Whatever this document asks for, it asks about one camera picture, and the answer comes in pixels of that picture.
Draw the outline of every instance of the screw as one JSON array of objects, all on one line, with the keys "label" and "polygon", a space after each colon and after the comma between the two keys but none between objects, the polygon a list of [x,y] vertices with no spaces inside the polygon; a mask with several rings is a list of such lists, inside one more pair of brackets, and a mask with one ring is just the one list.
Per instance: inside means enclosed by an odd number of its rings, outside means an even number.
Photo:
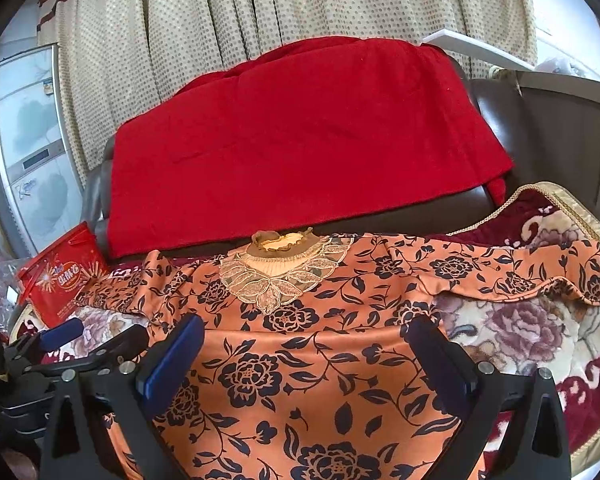
[{"label": "screw", "polygon": [[543,379],[551,379],[553,377],[549,368],[538,368],[538,375]]},{"label": "screw", "polygon": [[68,370],[62,372],[61,377],[65,383],[69,383],[75,379],[75,370],[73,368],[69,368]]},{"label": "screw", "polygon": [[119,367],[120,373],[123,375],[128,375],[132,373],[136,369],[136,363],[133,361],[125,361]]},{"label": "screw", "polygon": [[493,374],[495,369],[496,368],[488,361],[480,361],[478,363],[478,370],[485,375]]}]

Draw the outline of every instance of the lace collar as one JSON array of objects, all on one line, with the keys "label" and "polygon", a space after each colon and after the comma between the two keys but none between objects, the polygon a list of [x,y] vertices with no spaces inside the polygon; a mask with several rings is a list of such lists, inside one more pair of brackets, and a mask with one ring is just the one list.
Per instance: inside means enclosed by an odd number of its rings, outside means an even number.
[{"label": "lace collar", "polygon": [[[353,238],[323,237],[305,253],[291,257],[301,260],[308,252],[314,252],[308,260],[275,276],[253,269],[247,262],[254,256],[248,255],[246,249],[238,250],[220,263],[220,279],[243,303],[255,303],[263,314],[272,314],[330,276],[352,242]],[[280,260],[288,262],[291,258]]]}]

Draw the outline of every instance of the brown leather sofa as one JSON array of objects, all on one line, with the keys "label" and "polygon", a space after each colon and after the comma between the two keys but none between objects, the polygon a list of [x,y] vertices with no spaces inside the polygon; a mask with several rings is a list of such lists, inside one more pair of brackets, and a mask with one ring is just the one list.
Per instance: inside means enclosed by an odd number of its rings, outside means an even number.
[{"label": "brown leather sofa", "polygon": [[[469,80],[454,64],[472,103],[514,161],[514,169],[506,175],[507,195],[523,184],[548,180],[569,189],[600,218],[600,83],[535,72],[510,73],[507,80]],[[82,208],[82,219],[105,255],[113,157],[114,137],[106,145],[102,163],[88,176]],[[409,185],[408,176],[404,185]],[[430,202],[327,222],[314,226],[314,232],[448,233],[480,221],[495,209],[480,186]],[[219,254],[247,241],[225,240],[165,252]]]}]

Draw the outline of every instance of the red cloth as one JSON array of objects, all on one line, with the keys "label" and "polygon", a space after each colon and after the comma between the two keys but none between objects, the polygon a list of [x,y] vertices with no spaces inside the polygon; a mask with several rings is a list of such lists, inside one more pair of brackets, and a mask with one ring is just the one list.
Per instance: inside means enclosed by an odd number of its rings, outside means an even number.
[{"label": "red cloth", "polygon": [[317,38],[192,81],[116,134],[114,258],[379,212],[512,163],[448,57]]}]

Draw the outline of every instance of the blue clamp pad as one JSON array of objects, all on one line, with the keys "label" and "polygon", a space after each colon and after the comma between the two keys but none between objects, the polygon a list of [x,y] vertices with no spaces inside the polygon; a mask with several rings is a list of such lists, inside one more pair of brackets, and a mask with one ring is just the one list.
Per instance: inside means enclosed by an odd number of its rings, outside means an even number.
[{"label": "blue clamp pad", "polygon": [[202,318],[185,314],[167,339],[149,348],[136,376],[136,389],[147,418],[167,411],[204,340]]},{"label": "blue clamp pad", "polygon": [[58,350],[62,345],[80,337],[83,330],[84,325],[82,322],[77,317],[74,317],[65,321],[62,325],[41,332],[40,349],[43,352],[53,352],[54,350]]},{"label": "blue clamp pad", "polygon": [[472,370],[471,358],[459,345],[450,344],[427,316],[411,320],[406,339],[447,412],[465,420],[471,412],[469,396],[477,378],[472,372],[463,373],[456,363],[465,360]]}]

